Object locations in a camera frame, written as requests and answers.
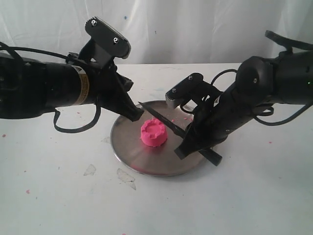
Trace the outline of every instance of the white table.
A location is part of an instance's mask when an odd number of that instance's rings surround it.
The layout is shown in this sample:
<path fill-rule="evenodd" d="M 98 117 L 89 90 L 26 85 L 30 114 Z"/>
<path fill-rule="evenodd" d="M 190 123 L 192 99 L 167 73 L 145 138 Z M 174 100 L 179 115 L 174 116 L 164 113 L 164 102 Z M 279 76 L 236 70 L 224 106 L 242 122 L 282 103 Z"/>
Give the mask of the white table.
<path fill-rule="evenodd" d="M 238 66 L 120 65 L 118 71 L 134 81 L 130 96 L 137 103 L 164 99 L 193 72 L 210 81 Z M 234 77 L 226 74 L 216 85 L 223 90 Z M 270 121 L 299 108 L 275 107 Z M 62 108 L 59 125 L 84 125 L 94 109 Z M 52 114 L 0 120 L 1 235 L 312 234 L 313 109 L 278 127 L 251 121 L 217 146 L 224 157 L 218 167 L 207 162 L 172 178 L 141 175 L 117 160 L 109 144 L 117 117 L 102 110 L 98 124 L 79 134 L 54 130 Z M 135 178 L 136 190 L 118 169 Z"/>

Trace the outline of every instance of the white backdrop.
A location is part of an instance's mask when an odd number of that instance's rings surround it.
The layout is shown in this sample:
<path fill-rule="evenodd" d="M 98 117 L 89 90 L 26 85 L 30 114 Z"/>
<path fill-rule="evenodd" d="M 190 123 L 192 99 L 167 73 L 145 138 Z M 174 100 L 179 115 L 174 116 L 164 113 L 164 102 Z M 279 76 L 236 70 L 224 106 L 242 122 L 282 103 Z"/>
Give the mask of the white backdrop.
<path fill-rule="evenodd" d="M 130 41 L 129 58 L 117 63 L 232 63 L 276 56 L 281 48 L 264 37 L 267 29 L 313 42 L 312 0 L 0 0 L 0 41 L 79 52 L 89 39 L 85 22 L 93 16 Z"/>

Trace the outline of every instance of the pink play dough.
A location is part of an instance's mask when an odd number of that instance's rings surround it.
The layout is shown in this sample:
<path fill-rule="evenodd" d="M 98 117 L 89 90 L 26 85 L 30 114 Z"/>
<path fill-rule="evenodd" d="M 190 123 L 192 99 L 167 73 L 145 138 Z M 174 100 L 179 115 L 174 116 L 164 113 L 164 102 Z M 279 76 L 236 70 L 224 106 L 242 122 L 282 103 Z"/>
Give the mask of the pink play dough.
<path fill-rule="evenodd" d="M 147 146 L 161 146 L 167 140 L 165 125 L 155 118 L 146 120 L 141 126 L 141 140 Z"/>

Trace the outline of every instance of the yellow label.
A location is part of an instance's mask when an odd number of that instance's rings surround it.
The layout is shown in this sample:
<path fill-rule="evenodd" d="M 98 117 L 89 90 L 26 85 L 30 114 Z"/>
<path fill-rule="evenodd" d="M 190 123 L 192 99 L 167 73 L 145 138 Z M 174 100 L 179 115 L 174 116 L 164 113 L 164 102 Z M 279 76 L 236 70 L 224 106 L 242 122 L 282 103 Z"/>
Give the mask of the yellow label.
<path fill-rule="evenodd" d="M 80 85 L 81 85 L 80 94 L 76 102 L 73 103 L 72 105 L 80 105 L 84 103 L 84 101 L 87 99 L 87 96 L 89 94 L 89 79 L 88 79 L 86 72 L 83 70 L 82 67 L 74 66 L 74 65 L 72 67 L 77 71 L 79 78 L 80 78 Z"/>

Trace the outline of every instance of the round metal tray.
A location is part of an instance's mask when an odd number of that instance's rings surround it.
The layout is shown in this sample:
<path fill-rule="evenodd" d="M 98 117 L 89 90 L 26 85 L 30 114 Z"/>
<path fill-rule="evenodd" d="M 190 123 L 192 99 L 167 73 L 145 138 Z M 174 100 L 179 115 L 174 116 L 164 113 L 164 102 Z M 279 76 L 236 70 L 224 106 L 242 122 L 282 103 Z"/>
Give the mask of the round metal tray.
<path fill-rule="evenodd" d="M 180 108 L 170 109 L 163 100 L 146 102 L 154 110 L 174 120 L 174 123 L 185 129 L 191 122 L 192 115 L 183 112 Z M 119 116 L 111 130 L 111 145 L 117 158 L 136 172 L 153 176 L 174 176 L 186 173 L 202 163 L 205 158 L 195 152 L 183 160 L 175 154 L 174 149 L 182 139 L 166 127 L 167 141 L 160 147 L 146 146 L 140 139 L 140 128 L 143 123 L 153 118 L 147 111 L 140 120 L 131 122 Z"/>

